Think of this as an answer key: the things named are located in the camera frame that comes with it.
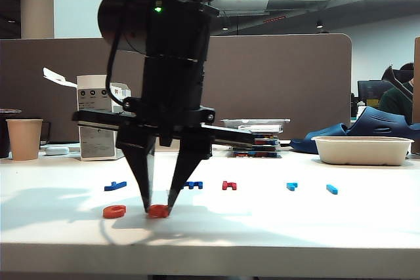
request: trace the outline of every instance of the white tray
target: white tray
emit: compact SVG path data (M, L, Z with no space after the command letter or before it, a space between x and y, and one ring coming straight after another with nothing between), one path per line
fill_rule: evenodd
M318 136L312 139L321 161L338 165L401 165L413 142L405 138L374 136Z

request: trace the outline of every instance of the white box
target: white box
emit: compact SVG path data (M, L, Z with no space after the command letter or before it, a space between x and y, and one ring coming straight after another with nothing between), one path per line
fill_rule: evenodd
M106 75L77 76L77 110L123 111L122 106L106 93L105 79ZM111 83L111 89L121 101L131 96L128 86L123 83ZM116 131L79 127L81 160L114 160L123 157L123 152L115 146L116 138Z

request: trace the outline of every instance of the computer monitor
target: computer monitor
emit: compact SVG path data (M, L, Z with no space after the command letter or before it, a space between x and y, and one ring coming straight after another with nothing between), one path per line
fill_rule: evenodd
M393 85L383 80L363 80L357 81L357 87L359 100L365 102L367 106L377 108L382 94Z

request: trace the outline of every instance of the black cable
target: black cable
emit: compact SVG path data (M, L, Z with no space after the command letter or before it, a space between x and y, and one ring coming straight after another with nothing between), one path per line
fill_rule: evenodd
M125 18L127 15L127 8L131 0L124 0L123 8L121 10L121 15L119 17L119 22L117 29L115 31L114 40L112 41L110 57L108 58L108 65L106 66L106 79L105 79L105 90L108 93L108 96L117 104L123 105L123 102L118 100L118 98L112 93L111 90L111 79L112 79L112 68L114 67L114 60L116 58L116 53L118 49L119 39L123 33L123 27L125 24Z

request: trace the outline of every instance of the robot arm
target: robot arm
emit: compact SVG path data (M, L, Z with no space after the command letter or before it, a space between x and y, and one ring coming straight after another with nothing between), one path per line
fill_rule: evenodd
M130 115L79 111L74 120L83 126L118 130L116 146L123 150L136 177L146 212L156 138L162 146L170 146L174 138L180 140L169 212L200 161L210 158L211 144L251 146L254 141L250 132L204 125L215 120L214 109L200 103L209 25L219 13L207 1L103 0L99 8L103 37L113 41L121 35L118 49L146 55L142 95L124 99L123 109Z

